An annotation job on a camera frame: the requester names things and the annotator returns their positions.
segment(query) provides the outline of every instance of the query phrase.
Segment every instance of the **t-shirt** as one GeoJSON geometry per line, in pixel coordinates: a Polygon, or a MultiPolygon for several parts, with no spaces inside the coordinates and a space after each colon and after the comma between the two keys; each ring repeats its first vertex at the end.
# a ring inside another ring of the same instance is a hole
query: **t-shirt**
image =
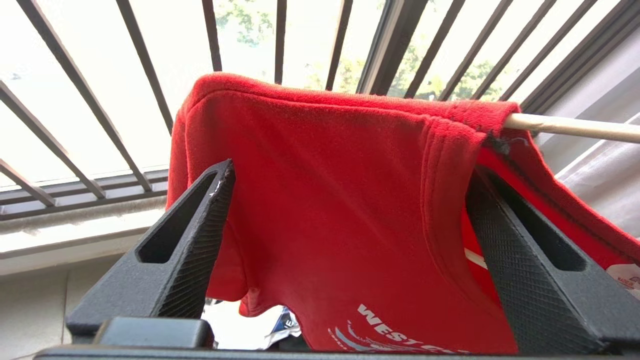
{"type": "Polygon", "coordinates": [[[231,158],[236,184],[207,296],[285,305],[316,350],[514,353],[465,211],[492,169],[599,265],[640,246],[555,181],[512,102],[296,90],[216,73],[173,128],[168,205],[231,158]]]}

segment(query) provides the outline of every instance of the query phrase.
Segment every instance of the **white curtain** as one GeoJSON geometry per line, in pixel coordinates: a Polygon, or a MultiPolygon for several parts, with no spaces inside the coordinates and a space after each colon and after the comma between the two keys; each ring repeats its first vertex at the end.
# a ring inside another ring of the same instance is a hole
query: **white curtain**
{"type": "MultiPolygon", "coordinates": [[[[640,113],[625,123],[640,125],[640,113]]],[[[556,178],[599,214],[640,238],[640,144],[600,140],[556,178]]]]}

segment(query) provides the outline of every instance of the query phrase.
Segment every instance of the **metal railing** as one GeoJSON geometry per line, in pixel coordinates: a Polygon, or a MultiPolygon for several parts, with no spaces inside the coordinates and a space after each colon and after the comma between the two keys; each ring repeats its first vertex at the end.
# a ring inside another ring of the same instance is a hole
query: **metal railing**
{"type": "MultiPolygon", "coordinates": [[[[287,0],[276,1],[276,41],[275,41],[275,83],[282,83],[284,67],[285,24],[287,16],[287,0]]],[[[75,65],[55,30],[32,0],[17,0],[22,11],[33,27],[38,31],[50,52],[55,56],[68,78],[87,103],[104,132],[109,136],[125,160],[132,174],[113,176],[102,179],[90,179],[71,160],[64,147],[42,125],[42,123],[25,107],[25,105],[0,82],[0,99],[14,114],[55,154],[78,178],[78,182],[49,186],[37,186],[16,172],[9,164],[0,161],[0,172],[21,187],[0,193],[0,221],[13,218],[42,215],[57,211],[87,208],[101,204],[111,204],[127,200],[143,199],[166,194],[167,171],[142,172],[127,151],[117,129],[104,111],[98,98],[75,65]]],[[[136,17],[129,0],[116,0],[125,22],[131,41],[133,42],[143,70],[156,98],[160,113],[171,134],[173,119],[160,87],[156,71],[147,51],[136,17]]],[[[512,0],[502,0],[478,34],[476,41],[459,64],[452,78],[439,95],[438,100],[447,100],[458,85],[460,79],[471,66],[474,58],[491,35],[496,25],[508,9],[512,0]]],[[[556,0],[545,0],[538,11],[524,26],[515,41],[509,46],[502,58],[485,77],[472,98],[479,99],[496,80],[528,36],[538,26],[556,0]]],[[[536,67],[551,53],[558,43],[578,23],[584,14],[596,3],[596,0],[584,0],[556,34],[545,44],[535,58],[521,71],[509,88],[500,97],[507,100],[520,85],[533,73],[536,67]]],[[[433,41],[424,55],[405,98],[413,98],[423,82],[429,67],[438,54],[451,26],[456,20],[465,0],[453,0],[433,41]]],[[[362,76],[356,92],[361,94],[386,95],[396,72],[402,62],[404,52],[415,32],[424,9],[429,6],[428,0],[387,0],[382,11],[369,55],[364,65],[362,76]]],[[[339,23],[335,35],[335,43],[330,58],[330,66],[326,81],[326,90],[333,89],[333,83],[340,62],[342,45],[349,26],[349,18],[353,0],[342,0],[339,23]]],[[[202,10],[209,40],[211,62],[214,71],[222,71],[216,26],[215,9],[211,0],[202,0],[202,10]]],[[[621,0],[581,41],[574,50],[545,78],[540,85],[522,103],[527,113],[544,113],[560,97],[562,97],[585,74],[592,70],[607,54],[626,39],[640,26],[640,1],[621,0]]]]}

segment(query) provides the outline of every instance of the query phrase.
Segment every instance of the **clothing tag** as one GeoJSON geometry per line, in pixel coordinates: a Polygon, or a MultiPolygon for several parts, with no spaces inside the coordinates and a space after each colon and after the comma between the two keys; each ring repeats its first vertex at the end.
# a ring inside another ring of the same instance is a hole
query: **clothing tag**
{"type": "Polygon", "coordinates": [[[607,274],[616,279],[636,299],[640,300],[640,267],[636,264],[616,264],[607,269],[607,274]]]}

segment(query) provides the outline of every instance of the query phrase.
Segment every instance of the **sky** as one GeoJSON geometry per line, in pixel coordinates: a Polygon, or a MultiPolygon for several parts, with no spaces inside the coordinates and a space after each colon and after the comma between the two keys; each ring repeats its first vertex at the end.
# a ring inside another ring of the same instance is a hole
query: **sky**
{"type": "MultiPolygon", "coordinates": [[[[222,8],[227,0],[213,0],[222,8]]],[[[435,58],[426,80],[444,81],[460,64],[499,0],[467,0],[435,58]]],[[[582,0],[557,0],[533,34],[498,77],[506,89],[578,7],[582,0]]],[[[618,2],[599,0],[511,100],[522,101],[618,2]]],[[[382,12],[382,0],[354,0],[341,56],[364,60],[382,12]]],[[[497,62],[538,9],[542,0],[514,0],[474,63],[497,62]]],[[[135,48],[112,0],[39,1],[124,144],[143,170],[166,168],[170,138],[135,48]]],[[[171,113],[175,116],[195,80],[212,72],[207,32],[199,0],[131,0],[171,113]]],[[[411,44],[421,56],[451,0],[429,3],[411,44]]],[[[255,0],[275,24],[276,1],[255,0]]],[[[288,0],[283,85],[326,81],[341,0],[288,0]]],[[[256,47],[237,41],[240,27],[230,21],[218,30],[223,70],[273,81],[275,29],[256,47]]],[[[62,143],[90,177],[130,173],[93,113],[15,1],[0,1],[0,79],[62,143]]],[[[359,74],[362,68],[354,69],[359,74]]],[[[337,76],[334,88],[341,82],[337,76]]],[[[32,182],[75,181],[73,173],[0,103],[0,157],[32,182]]],[[[0,174],[0,191],[15,186],[0,174]]]]}

